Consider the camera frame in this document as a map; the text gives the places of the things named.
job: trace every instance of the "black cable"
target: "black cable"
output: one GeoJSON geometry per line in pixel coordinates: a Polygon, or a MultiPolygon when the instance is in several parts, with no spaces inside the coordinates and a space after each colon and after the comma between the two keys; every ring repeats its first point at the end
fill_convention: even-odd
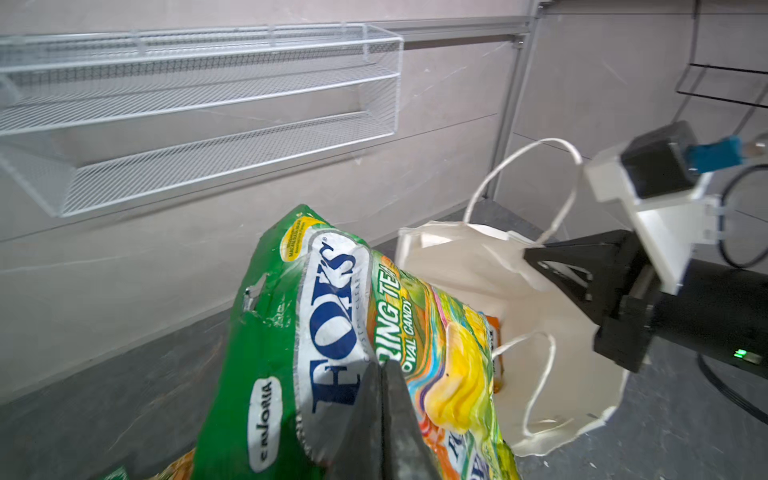
{"type": "MultiPolygon", "coordinates": [[[[694,11],[691,14],[691,18],[694,20],[694,33],[693,37],[690,40],[690,54],[688,55],[688,65],[685,67],[685,71],[683,72],[683,76],[680,77],[680,80],[677,81],[677,85],[675,86],[675,91],[680,90],[680,87],[683,86],[683,82],[686,78],[688,78],[688,72],[690,71],[690,64],[696,63],[696,50],[698,48],[699,44],[699,17],[701,10],[701,0],[694,0],[694,11]]],[[[697,77],[696,81],[694,82],[694,85],[691,87],[691,91],[696,91],[696,88],[699,86],[699,83],[704,78],[704,74],[707,73],[706,68],[702,68],[701,73],[699,73],[699,76],[697,77]]],[[[683,111],[685,110],[685,107],[688,106],[688,102],[690,101],[690,96],[687,96],[683,99],[683,103],[680,104],[680,107],[677,109],[677,112],[675,112],[674,117],[672,117],[672,121],[670,123],[675,123],[676,121],[680,120],[680,116],[683,114],[683,111]]]]}
{"type": "MultiPolygon", "coordinates": [[[[734,188],[736,188],[736,185],[741,182],[747,175],[753,174],[757,171],[762,170],[768,170],[768,164],[758,164],[753,165],[751,167],[747,167],[744,170],[741,171],[738,175],[735,176],[734,179],[732,179],[728,185],[726,185],[725,189],[723,190],[723,196],[720,198],[720,206],[725,207],[728,201],[728,197],[730,196],[730,193],[733,191],[734,188]]],[[[717,221],[717,228],[720,230],[720,232],[725,231],[725,213],[720,214],[720,218],[717,221]]],[[[728,263],[728,265],[731,265],[733,268],[738,269],[746,269],[750,268],[751,266],[755,266],[758,263],[762,262],[763,260],[768,257],[768,247],[763,250],[763,252],[760,253],[757,257],[754,257],[749,262],[745,263],[738,263],[734,259],[730,257],[728,252],[725,251],[725,240],[721,239],[717,242],[717,249],[720,251],[720,255],[722,256],[723,260],[728,263]]]]}
{"type": "Polygon", "coordinates": [[[696,362],[699,364],[699,370],[701,370],[704,376],[707,377],[707,380],[710,381],[712,386],[715,387],[718,392],[722,393],[725,398],[729,399],[731,402],[737,404],[744,412],[749,413],[751,416],[760,420],[762,423],[768,425],[768,414],[766,414],[763,410],[758,409],[751,402],[746,400],[738,393],[734,392],[728,385],[723,383],[723,380],[721,380],[719,376],[715,375],[715,372],[712,371],[710,366],[704,362],[704,357],[702,357],[700,353],[696,356],[696,362]]]}

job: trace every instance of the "white tote bag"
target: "white tote bag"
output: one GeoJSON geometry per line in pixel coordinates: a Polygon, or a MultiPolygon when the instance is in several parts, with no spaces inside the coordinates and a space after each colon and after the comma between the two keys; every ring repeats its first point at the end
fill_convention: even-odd
{"type": "Polygon", "coordinates": [[[462,222],[428,222],[399,231],[395,262],[475,310],[498,317],[504,385],[494,394],[498,423],[516,455],[546,455],[602,426],[618,407],[627,370],[592,351],[597,326],[552,282],[523,260],[559,227],[575,199],[574,187],[550,228],[536,241],[469,223],[488,182],[531,148],[499,164],[469,202],[462,222]]]}

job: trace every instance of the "colorful packaging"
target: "colorful packaging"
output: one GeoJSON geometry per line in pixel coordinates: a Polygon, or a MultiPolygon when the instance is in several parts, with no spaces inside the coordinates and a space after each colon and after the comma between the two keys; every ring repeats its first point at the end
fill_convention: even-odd
{"type": "MultiPolygon", "coordinates": [[[[495,316],[486,316],[488,334],[491,336],[491,351],[502,344],[502,326],[495,316]]],[[[493,359],[493,393],[499,393],[504,386],[504,362],[501,355],[493,359]]]]}
{"type": "Polygon", "coordinates": [[[517,478],[488,321],[299,206],[261,238],[193,480],[322,478],[368,362],[400,362],[443,478],[517,478]]]}
{"type": "Polygon", "coordinates": [[[192,467],[194,459],[194,449],[177,458],[162,472],[158,473],[148,480],[190,480],[192,478],[192,467]]]}

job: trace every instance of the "white oval label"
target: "white oval label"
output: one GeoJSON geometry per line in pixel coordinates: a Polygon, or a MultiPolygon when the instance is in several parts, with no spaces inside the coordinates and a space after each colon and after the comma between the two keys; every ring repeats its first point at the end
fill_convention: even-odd
{"type": "Polygon", "coordinates": [[[253,384],[248,408],[248,460],[251,469],[263,472],[275,462],[280,447],[283,389],[276,377],[253,384]]]}

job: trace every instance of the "white wire shelf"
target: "white wire shelf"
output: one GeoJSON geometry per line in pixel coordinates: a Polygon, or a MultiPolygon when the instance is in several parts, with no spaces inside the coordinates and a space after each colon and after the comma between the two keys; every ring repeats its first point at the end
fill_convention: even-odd
{"type": "Polygon", "coordinates": [[[50,214],[71,217],[393,133],[369,112],[359,111],[161,148],[76,169],[8,148],[0,161],[50,214]]]}
{"type": "Polygon", "coordinates": [[[366,24],[0,38],[0,136],[395,78],[366,24]]]}
{"type": "Polygon", "coordinates": [[[246,170],[257,175],[269,164],[394,134],[401,65],[402,38],[367,24],[0,37],[0,167],[53,217],[136,204],[246,170]],[[344,97],[349,104],[298,102],[320,102],[313,111],[321,118],[279,124],[282,114],[273,112],[253,120],[276,126],[80,167],[88,161],[62,154],[48,132],[349,86],[341,91],[352,95],[344,97]]]}

